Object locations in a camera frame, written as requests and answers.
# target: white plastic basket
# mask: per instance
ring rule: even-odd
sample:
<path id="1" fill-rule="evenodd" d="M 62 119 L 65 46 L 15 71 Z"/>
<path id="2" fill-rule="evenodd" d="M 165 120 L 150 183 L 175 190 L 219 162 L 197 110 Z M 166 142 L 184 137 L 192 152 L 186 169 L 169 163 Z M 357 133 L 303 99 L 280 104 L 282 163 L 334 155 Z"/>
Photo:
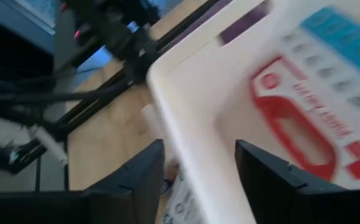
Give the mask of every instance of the white plastic basket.
<path id="1" fill-rule="evenodd" d="M 275 41 L 328 4 L 360 19 L 360 1 L 272 1 L 270 13 L 232 42 L 217 36 L 262 0 L 234 0 L 157 60 L 149 85 L 206 223 L 255 223 L 234 161 L 244 139 L 288 161 L 254 107 L 249 77 L 276 55 Z"/>

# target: black metal frame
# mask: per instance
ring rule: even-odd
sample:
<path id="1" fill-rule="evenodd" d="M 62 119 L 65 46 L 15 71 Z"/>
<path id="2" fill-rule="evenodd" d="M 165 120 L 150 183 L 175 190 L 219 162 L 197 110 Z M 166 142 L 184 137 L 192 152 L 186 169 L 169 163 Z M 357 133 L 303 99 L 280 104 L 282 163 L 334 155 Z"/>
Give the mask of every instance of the black metal frame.
<path id="1" fill-rule="evenodd" d="M 184 32 L 192 23 L 194 23 L 198 18 L 200 18 L 218 1 L 219 0 L 208 0 L 198 9 L 196 9 L 193 13 L 188 15 L 176 27 L 171 29 L 166 35 L 157 40 L 156 43 L 158 50 L 163 50 L 167 44 L 174 40 L 179 34 Z M 84 61 L 86 57 L 89 57 L 92 53 L 99 49 L 102 44 L 99 43 L 96 39 L 95 41 L 91 40 L 91 42 L 89 42 L 87 46 L 87 49 L 83 48 L 81 52 L 77 53 L 76 57 L 70 59 L 68 63 L 61 67 L 61 69 L 65 69 L 64 67 L 67 66 L 79 66 L 80 61 Z M 121 95 L 123 92 L 125 92 L 131 87 L 131 85 L 127 85 L 127 83 L 123 81 L 125 78 L 125 71 L 122 69 L 97 88 L 97 90 L 103 90 L 113 85 L 120 85 L 120 93 L 111 94 L 109 96 L 96 100 L 83 100 L 54 123 L 46 121 L 44 119 L 31 117 L 29 114 L 20 113 L 13 109 L 8 108 L 7 110 L 2 110 L 1 107 L 0 118 L 23 124 L 25 126 L 32 126 L 34 124 L 43 126 L 49 133 L 51 133 L 51 135 L 54 136 L 57 141 L 63 141 L 65 144 L 65 150 L 67 150 L 67 136 L 73 130 L 78 128 L 89 118 L 99 112 L 102 108 L 111 103 L 117 96 Z M 28 166 L 31 162 L 35 161 L 37 158 L 43 155 L 46 150 L 47 149 L 38 140 L 32 140 L 26 145 L 26 151 L 28 153 L 26 154 L 24 163 L 19 164 L 17 167 L 13 167 L 13 170 L 11 170 L 11 172 L 13 174 L 18 173 L 23 168 Z M 65 167 L 65 189 L 68 189 L 69 187 L 67 169 L 68 168 Z"/>

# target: wooden surface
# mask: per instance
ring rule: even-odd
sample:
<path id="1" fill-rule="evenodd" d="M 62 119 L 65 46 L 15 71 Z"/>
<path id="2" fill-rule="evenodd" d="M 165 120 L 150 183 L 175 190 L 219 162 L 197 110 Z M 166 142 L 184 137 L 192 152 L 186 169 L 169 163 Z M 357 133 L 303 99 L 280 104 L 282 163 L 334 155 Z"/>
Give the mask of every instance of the wooden surface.
<path id="1" fill-rule="evenodd" d="M 159 39 L 207 0 L 184 0 L 152 28 Z M 122 68 L 115 59 L 81 84 L 76 91 L 98 88 Z M 83 190 L 115 171 L 149 145 L 154 137 L 140 113 L 152 102 L 148 87 L 134 86 L 82 124 L 68 138 L 69 187 Z M 67 104 L 69 111 L 76 102 Z M 161 217 L 161 203 L 158 217 Z"/>

